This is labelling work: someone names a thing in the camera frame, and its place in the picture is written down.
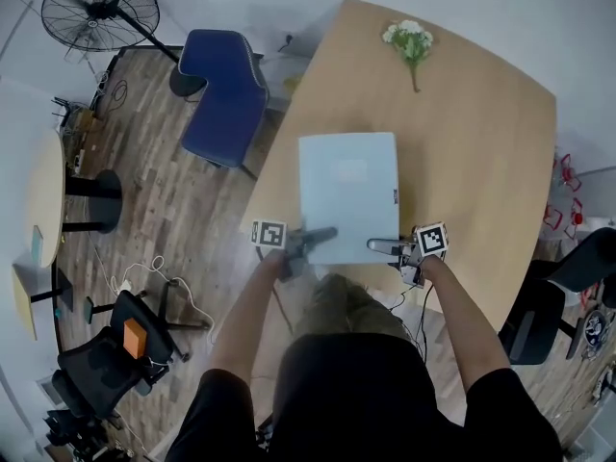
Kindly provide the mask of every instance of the chair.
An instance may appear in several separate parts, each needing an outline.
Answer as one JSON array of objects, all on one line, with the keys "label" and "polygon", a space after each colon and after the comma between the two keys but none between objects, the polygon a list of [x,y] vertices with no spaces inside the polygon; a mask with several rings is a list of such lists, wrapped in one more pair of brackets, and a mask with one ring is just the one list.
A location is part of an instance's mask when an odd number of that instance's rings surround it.
[{"label": "chair", "polygon": [[[189,354],[180,351],[168,331],[208,330],[210,324],[168,323],[167,295],[171,286],[177,286],[177,282],[165,284],[158,316],[141,300],[145,292],[134,296],[122,291],[113,306],[109,326],[82,346],[58,356],[60,369],[54,373],[52,384],[75,416],[109,418],[119,400],[133,387],[142,395],[151,391],[169,371],[174,351],[183,362],[188,361]],[[124,349],[124,323],[129,319],[135,319],[147,334],[144,356],[140,359]]]},{"label": "chair", "polygon": [[534,260],[499,333],[512,364],[539,365],[552,349],[558,329],[571,338],[567,359],[576,354],[584,319],[576,326],[561,317],[563,289],[580,293],[616,272],[616,230],[599,229],[560,262]]},{"label": "chair", "polygon": [[207,79],[182,145],[217,166],[239,167],[268,104],[268,89],[245,37],[234,31],[194,30],[178,65]]}]

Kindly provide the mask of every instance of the black mesh chair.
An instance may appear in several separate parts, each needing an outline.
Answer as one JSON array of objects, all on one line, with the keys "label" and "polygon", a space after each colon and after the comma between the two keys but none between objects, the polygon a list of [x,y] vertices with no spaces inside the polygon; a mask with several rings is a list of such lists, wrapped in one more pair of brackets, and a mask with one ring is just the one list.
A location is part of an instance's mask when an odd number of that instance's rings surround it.
[{"label": "black mesh chair", "polygon": [[[113,308],[109,326],[82,346],[58,356],[60,370],[54,374],[52,383],[75,416],[93,414],[108,418],[122,396],[133,387],[142,395],[151,391],[169,371],[174,351],[182,361],[189,359],[189,354],[180,351],[168,331],[208,330],[210,324],[167,322],[168,288],[176,285],[173,281],[165,284],[158,315],[141,300],[145,292],[134,296],[122,291],[113,305],[104,307],[105,310]],[[147,334],[144,356],[140,359],[133,358],[124,349],[124,323],[129,319],[135,319]]]},{"label": "black mesh chair", "polygon": [[530,263],[500,341],[512,364],[543,363],[560,329],[571,338],[567,359],[576,354],[583,335],[583,318],[572,326],[562,319],[563,289],[580,293],[616,272],[616,230],[599,229],[560,262]]}]

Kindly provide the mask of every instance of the person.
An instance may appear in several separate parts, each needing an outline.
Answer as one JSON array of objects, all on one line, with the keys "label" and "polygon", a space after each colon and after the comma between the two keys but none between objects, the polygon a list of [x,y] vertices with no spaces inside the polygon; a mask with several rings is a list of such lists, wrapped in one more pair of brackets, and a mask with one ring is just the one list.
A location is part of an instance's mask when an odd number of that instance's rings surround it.
[{"label": "person", "polygon": [[424,361],[400,321],[360,286],[329,275],[282,360],[269,451],[259,449],[248,385],[283,260],[282,252],[272,251],[248,279],[166,462],[213,454],[225,460],[319,460],[329,454],[346,460],[562,460],[555,431],[510,369],[494,329],[447,264],[433,256],[423,260],[422,272],[438,294],[462,378],[464,426],[437,409]]}]

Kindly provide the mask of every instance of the round table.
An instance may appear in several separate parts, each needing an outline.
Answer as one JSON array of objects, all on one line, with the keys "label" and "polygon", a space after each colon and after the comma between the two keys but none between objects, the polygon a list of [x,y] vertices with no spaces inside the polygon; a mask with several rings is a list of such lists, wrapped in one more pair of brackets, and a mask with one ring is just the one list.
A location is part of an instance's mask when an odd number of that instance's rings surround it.
[{"label": "round table", "polygon": [[[60,136],[50,131],[40,147],[30,175],[26,211],[26,242],[32,252],[36,227],[41,267],[56,259],[63,232],[113,231],[122,212],[122,190],[117,175],[105,169],[94,180],[65,175],[64,148]],[[64,222],[64,196],[86,196],[90,220]]]}]

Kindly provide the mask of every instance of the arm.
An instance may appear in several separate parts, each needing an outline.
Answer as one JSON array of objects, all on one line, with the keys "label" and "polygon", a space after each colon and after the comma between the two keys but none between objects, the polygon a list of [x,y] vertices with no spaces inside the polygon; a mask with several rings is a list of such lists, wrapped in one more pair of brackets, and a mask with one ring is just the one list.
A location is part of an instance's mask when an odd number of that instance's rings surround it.
[{"label": "arm", "polygon": [[449,267],[429,256],[422,262],[422,271],[438,294],[465,392],[485,374],[509,368],[494,328]]},{"label": "arm", "polygon": [[252,272],[220,328],[208,370],[227,370],[250,384],[271,290],[283,260],[284,252],[271,251]]}]

